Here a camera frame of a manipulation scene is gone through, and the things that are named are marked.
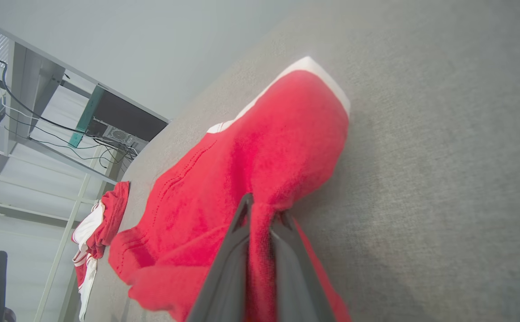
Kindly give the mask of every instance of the white cloth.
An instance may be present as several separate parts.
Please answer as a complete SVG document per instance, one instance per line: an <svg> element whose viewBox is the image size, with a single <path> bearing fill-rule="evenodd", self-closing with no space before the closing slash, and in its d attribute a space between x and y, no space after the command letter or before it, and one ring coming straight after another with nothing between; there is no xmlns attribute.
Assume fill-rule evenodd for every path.
<svg viewBox="0 0 520 322"><path fill-rule="evenodd" d="M103 212L105 212L105 205L99 201L99 203L93 206L91 213L82 220L72 234L73 242L78 244L79 247L79 250L73 257L73 263L77 273L77 284L81 300L79 311L79 320L81 322L85 320L89 295L93 287L95 276L97 275L97 259L93 258L93 256L87 252L89 249L87 240L102 224Z"/></svg>

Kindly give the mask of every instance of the white stripe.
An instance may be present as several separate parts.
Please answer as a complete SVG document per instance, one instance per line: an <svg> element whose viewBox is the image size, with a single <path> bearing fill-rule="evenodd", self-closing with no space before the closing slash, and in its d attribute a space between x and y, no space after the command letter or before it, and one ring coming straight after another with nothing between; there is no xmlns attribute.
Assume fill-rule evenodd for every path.
<svg viewBox="0 0 520 322"><path fill-rule="evenodd" d="M73 240L79 245L80 251L86 251L89 248L87 247L87 240L103 223L105 205L102 201L97 204L98 206L94 206L92 212L73 231Z"/></svg>
<svg viewBox="0 0 520 322"><path fill-rule="evenodd" d="M91 288L97 274L97 260L94 257L89 257L87 260L87 271L85 272L85 279L79 289L81 308L79 311L79 320L85 320L85 313L87 310L87 304L89 302L89 296L91 294Z"/></svg>
<svg viewBox="0 0 520 322"><path fill-rule="evenodd" d="M86 255L87 253L84 251L78 251L77 254L75 254L72 260L76 267L79 267L85 263Z"/></svg>
<svg viewBox="0 0 520 322"><path fill-rule="evenodd" d="M314 74L315 76L319 77L325 85L333 92L335 97L339 100L343 108L345 109L345 112L347 113L347 116L349 117L349 111L351 110L351 102L349 102L349 98L347 98L347 95L345 95L344 91L339 87L337 82L331 78L331 76L318 64L316 63L311 57L304 57L295 63L291 64L288 68L284 69L276 79L274 79L268 87L266 87L262 93L260 93L250 104L248 104L243 110L238 113L238 116L236 116L235 119L216 124L208 129L208 133L218 133L222 132L223 130L226 130L232 123L234 123L237 119L241 118L246 112L248 112L252 106L254 106L258 100L258 98L262 97L268 91L268 89L274 85L276 81L284 77L285 75L288 75L291 72L294 71L307 71L309 73Z"/></svg>

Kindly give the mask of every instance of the red fabric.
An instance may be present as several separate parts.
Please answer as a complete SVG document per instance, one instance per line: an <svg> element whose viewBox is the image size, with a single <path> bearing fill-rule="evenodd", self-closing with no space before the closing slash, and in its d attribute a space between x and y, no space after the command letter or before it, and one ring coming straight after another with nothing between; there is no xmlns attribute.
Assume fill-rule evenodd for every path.
<svg viewBox="0 0 520 322"><path fill-rule="evenodd" d="M105 205L103 222L95 229L95 232L87 239L87 250L94 258L103 257L105 246L109 246L118 232L123 220L125 207L129 200L129 182L118 182L113 191L107 191L101 197Z"/></svg>
<svg viewBox="0 0 520 322"><path fill-rule="evenodd" d="M331 176L348 116L319 77L294 71L274 83L226 130L206 134L154 184L139 224L117 234L109 263L150 310L186 320L242 196L254 194L247 320L276 320L268 228ZM349 321L321 263L301 233L338 321Z"/></svg>
<svg viewBox="0 0 520 322"><path fill-rule="evenodd" d="M79 251L73 257L73 263L75 265L75 273L77 277L77 288L80 288L83 285L85 273L87 272L87 253L81 253Z"/></svg>

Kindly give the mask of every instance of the power cord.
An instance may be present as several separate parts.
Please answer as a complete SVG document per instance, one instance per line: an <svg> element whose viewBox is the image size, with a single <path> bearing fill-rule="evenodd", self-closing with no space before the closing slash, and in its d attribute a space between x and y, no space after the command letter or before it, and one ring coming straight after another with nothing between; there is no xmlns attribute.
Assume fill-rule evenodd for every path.
<svg viewBox="0 0 520 322"><path fill-rule="evenodd" d="M15 95L13 93L11 93L11 91L10 91L10 89L8 87L8 84L6 83L6 72L8 71L8 63L6 63L6 62L4 62L2 60L0 60L0 63L4 64L4 72L2 73L2 82L4 84L5 90L8 92L8 94L10 94L11 98L13 98L16 102L19 103L19 105L21 105L23 108L28 110L31 114L37 116L37 118L40 118L40 119L44 120L45 122L47 122L49 124L53 124L54 126L57 126L57 127L60 127L60 128L64 128L65 130L72 131L72 132L75 132L75 133L78 133L78 134L83 134L83 135L86 135L86 136L90 136L90 135L88 135L84 131L74 130L72 128L68 128L66 126L62 126L61 124L55 123L53 121L50 121L50 120L44 118L43 116L41 116L40 114L37 114L37 113L33 112L33 110L31 110L30 108L25 106L25 104L23 104L20 100L18 100L17 97L15 97Z"/></svg>
<svg viewBox="0 0 520 322"><path fill-rule="evenodd" d="M122 148L122 149L132 149L132 150L135 152L134 157L136 157L137 155L139 155L139 154L137 153L137 150L135 150L133 147L128 147L128 146L126 146L126 145L124 145L124 144L121 144L121 143L117 143L117 144L115 144L115 145L116 145L116 147L115 147L115 145L113 145L113 144L111 144L111 143L108 143L108 142L106 142L106 141L103 141L103 140L102 140L101 138L99 138L99 137L93 137L92 139L93 139L93 141L97 142L98 144L104 145L104 146L106 146L106 147L110 147L110 148L114 148L114 149L119 149L119 148ZM132 152L131 152L131 151L127 151L126 153L128 153L129 155L132 155Z"/></svg>
<svg viewBox="0 0 520 322"><path fill-rule="evenodd" d="M4 106L4 108L9 108L10 110L14 110L15 112L18 112L19 114L21 114L21 115L23 115L23 116L25 116L25 117L27 117L27 118L30 118L30 119L32 119L32 120L39 120L39 118L34 118L33 116L29 116L29 115L23 113L23 112L20 111L20 110L16 110L15 108L12 108L12 107L10 107L10 106L7 106L7 105L4 103L4 97L3 97L3 96L2 96L2 98L1 98L1 100L2 100L2 106Z"/></svg>
<svg viewBox="0 0 520 322"><path fill-rule="evenodd" d="M11 116L10 116L9 114L7 114L6 112L4 112L4 114L5 114L6 116L8 116L9 118L11 118ZM27 124L27 123L25 123L25 122L21 122L21 121L19 121L19 120L13 119L13 118L11 118L11 119L12 119L12 120L15 120L16 122L18 122L18 123L20 123L20 124L24 124L24 125L30 126L30 124ZM95 140L95 139L94 139L95 142L97 142L97 143L99 143L99 144L97 144L97 145L92 145L92 146L90 146L90 147L77 147L77 148L75 148L75 147L69 147L69 146L67 146L67 145L59 145L59 144L55 144L55 143L51 143L51 142L35 140L35 139L33 139L33 138L29 138L29 137L23 137L23 136L17 134L17 132L14 132L14 131L9 130L7 127L4 127L4 128L5 128L6 130L8 130L9 132L14 133L16 136L18 136L18 137L22 137L22 138L24 138L24 139L31 139L31 140L37 141L37 142L39 142L39 143L43 143L43 144L51 144L51 145L55 145L55 146L57 146L57 147L65 147L65 148L69 148L69 149L71 149L71 151L73 151L73 153L75 153L75 154L76 154L80 159L82 159L82 160L99 159L99 163L101 164L101 159L105 159L105 160L107 160L109 163L112 163L113 165L116 165L118 162L122 161L122 159L123 159L124 157L128 157L129 159L132 159L131 154L128 153L127 151L124 151L124 153L123 153L123 157L122 157L122 158L121 158L117 163L112 162L111 160L107 159L106 157L103 157L103 155L104 155L104 153L106 153L106 152L109 151L109 147L112 148L112 149L116 149L116 148L115 148L115 147L111 147L110 145L106 145L106 144L99 143L99 142L98 142L97 140ZM47 134L49 134L49 135L53 135L53 136L57 137L57 139L59 139L59 140L65 142L65 143L67 143L67 144L70 144L68 141L63 140L61 137L59 137L59 136L57 136L57 135L55 135L55 134L53 134L53 133L47 132L47 131L45 131L45 130L43 130L43 129L37 127L37 126L36 126L35 128L37 128L37 129L39 129L40 131L43 131L44 133L47 133ZM98 146L100 146L100 145L103 145L103 146L106 148L105 152L103 152L103 154L101 154L100 157L85 157L85 158L83 158L81 155L79 155L79 153L77 153L77 152L74 150L74 149L89 149L89 148L98 147Z"/></svg>

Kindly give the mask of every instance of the white wall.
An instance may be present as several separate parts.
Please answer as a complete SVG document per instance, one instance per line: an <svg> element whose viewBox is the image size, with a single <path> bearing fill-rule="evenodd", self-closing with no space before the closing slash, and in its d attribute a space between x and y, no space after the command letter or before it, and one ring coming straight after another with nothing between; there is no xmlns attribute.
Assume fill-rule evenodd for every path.
<svg viewBox="0 0 520 322"><path fill-rule="evenodd" d="M168 119L304 0L0 0L0 31Z"/></svg>

